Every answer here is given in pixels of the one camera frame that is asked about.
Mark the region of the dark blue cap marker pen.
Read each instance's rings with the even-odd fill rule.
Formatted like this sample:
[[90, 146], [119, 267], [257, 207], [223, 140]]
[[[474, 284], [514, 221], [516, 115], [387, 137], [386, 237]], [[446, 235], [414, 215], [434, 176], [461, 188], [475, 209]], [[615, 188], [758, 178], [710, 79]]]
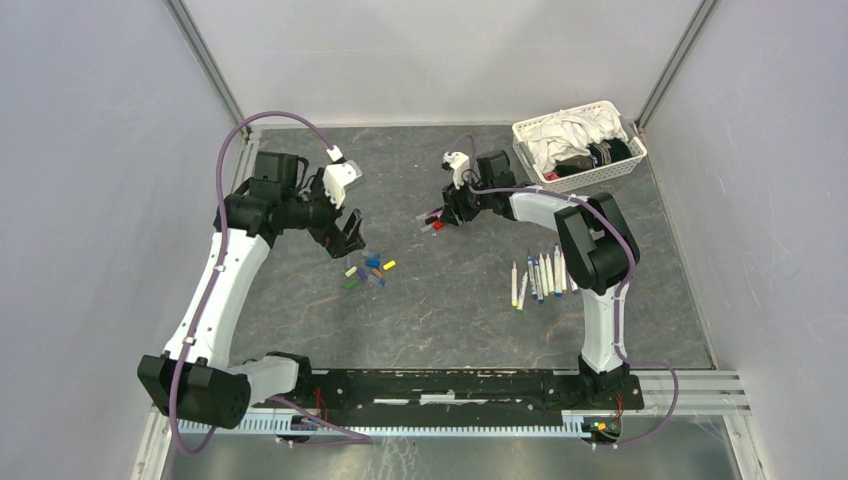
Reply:
[[540, 288], [539, 288], [539, 284], [538, 284], [538, 279], [539, 279], [539, 277], [537, 276], [537, 260], [538, 260], [538, 259], [537, 259], [537, 258], [535, 258], [534, 256], [532, 256], [532, 257], [533, 257], [533, 263], [534, 263], [535, 286], [536, 286], [536, 293], [537, 293], [536, 297], [535, 297], [535, 298], [533, 297], [533, 298], [534, 298], [534, 299], [535, 299], [535, 300], [536, 300], [539, 304], [541, 304], [541, 303], [543, 303], [543, 302], [544, 302], [544, 298], [543, 298], [543, 299], [540, 299], [540, 295], [539, 295], [539, 292], [540, 292]]

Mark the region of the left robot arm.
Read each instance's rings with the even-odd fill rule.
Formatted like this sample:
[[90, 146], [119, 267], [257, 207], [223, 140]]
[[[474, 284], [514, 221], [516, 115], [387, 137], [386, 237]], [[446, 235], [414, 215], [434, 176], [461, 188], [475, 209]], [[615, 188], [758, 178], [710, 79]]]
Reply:
[[239, 425], [248, 408], [278, 395], [290, 407], [314, 394], [309, 360], [269, 353], [240, 366], [230, 347], [248, 290], [275, 241], [287, 230], [304, 230], [333, 259], [361, 250], [362, 214], [344, 226], [346, 193], [362, 177], [352, 161], [339, 159], [306, 177], [306, 159], [260, 152], [251, 177], [225, 196], [214, 221], [212, 245], [189, 308], [162, 353], [145, 355], [137, 376], [164, 416], [219, 429]]

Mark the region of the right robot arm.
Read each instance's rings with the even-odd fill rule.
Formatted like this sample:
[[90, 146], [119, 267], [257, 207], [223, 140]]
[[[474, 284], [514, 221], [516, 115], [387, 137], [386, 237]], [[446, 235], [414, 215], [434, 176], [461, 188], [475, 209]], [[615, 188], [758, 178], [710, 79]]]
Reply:
[[584, 307], [584, 341], [578, 358], [577, 392], [591, 408], [612, 401], [629, 374], [623, 346], [623, 303], [639, 249], [614, 197], [562, 194], [516, 182], [503, 151], [471, 159], [447, 152], [442, 167], [452, 182], [442, 190], [443, 222], [461, 225], [490, 210], [511, 221], [554, 231], [567, 276], [576, 284]]

